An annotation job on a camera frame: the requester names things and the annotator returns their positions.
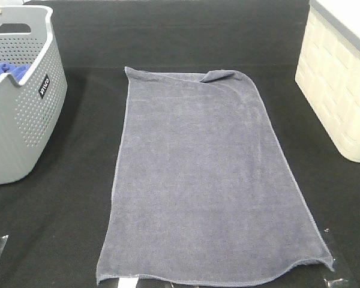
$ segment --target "basket handle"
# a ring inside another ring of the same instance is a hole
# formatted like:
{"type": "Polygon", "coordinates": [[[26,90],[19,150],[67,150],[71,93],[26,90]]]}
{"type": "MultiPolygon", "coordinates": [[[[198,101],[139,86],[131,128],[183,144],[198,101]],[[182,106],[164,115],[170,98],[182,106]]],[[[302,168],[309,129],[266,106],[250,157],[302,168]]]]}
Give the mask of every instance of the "basket handle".
{"type": "Polygon", "coordinates": [[[0,24],[27,24],[33,31],[40,30],[44,23],[47,31],[50,30],[52,9],[47,6],[13,5],[0,6],[0,24]]]}

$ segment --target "white storage bin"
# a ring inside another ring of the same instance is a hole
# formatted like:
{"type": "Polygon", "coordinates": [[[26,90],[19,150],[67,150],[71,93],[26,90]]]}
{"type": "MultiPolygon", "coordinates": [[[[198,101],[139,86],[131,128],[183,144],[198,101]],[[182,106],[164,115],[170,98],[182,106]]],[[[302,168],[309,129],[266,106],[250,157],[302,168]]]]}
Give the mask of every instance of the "white storage bin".
{"type": "Polygon", "coordinates": [[[0,34],[0,62],[30,64],[18,82],[0,75],[0,184],[26,176],[57,122],[67,82],[44,6],[0,7],[0,24],[24,23],[31,32],[0,34]]]}
{"type": "Polygon", "coordinates": [[[311,0],[296,82],[339,152],[360,162],[360,0],[311,0]]]}

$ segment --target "gray towel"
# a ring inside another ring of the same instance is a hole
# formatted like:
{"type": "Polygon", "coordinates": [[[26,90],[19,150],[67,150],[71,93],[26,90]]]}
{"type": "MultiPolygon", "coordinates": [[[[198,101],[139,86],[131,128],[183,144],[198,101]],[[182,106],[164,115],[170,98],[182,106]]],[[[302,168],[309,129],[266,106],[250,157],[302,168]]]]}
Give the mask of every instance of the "gray towel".
{"type": "Polygon", "coordinates": [[[97,281],[237,287],[324,263],[254,83],[237,71],[125,68],[127,109],[97,281]]]}

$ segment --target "black fabric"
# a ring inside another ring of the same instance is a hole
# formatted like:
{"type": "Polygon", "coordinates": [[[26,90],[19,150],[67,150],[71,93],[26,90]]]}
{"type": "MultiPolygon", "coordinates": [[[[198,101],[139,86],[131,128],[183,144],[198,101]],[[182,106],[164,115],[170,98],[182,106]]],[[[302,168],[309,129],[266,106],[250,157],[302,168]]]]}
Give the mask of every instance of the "black fabric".
{"type": "MultiPolygon", "coordinates": [[[[0,186],[0,236],[10,236],[0,259],[0,288],[95,287],[124,119],[125,65],[250,76],[319,229],[331,229],[360,286],[360,164],[336,151],[294,81],[308,1],[32,4],[54,9],[68,92],[34,170],[0,186]],[[216,26],[212,36],[208,31],[216,26]]],[[[143,280],[138,286],[164,283],[143,280]]],[[[261,287],[325,284],[315,265],[261,287]]]]}

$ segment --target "blue cloth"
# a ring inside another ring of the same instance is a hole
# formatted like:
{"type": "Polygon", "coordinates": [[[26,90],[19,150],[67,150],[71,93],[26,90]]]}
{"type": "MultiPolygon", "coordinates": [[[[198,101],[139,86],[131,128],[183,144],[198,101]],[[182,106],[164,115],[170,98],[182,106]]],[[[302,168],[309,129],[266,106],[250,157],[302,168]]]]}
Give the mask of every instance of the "blue cloth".
{"type": "Polygon", "coordinates": [[[28,64],[17,67],[16,65],[10,63],[0,63],[0,75],[2,73],[12,73],[12,75],[17,79],[17,81],[20,81],[29,69],[29,67],[30,66],[28,64]]]}

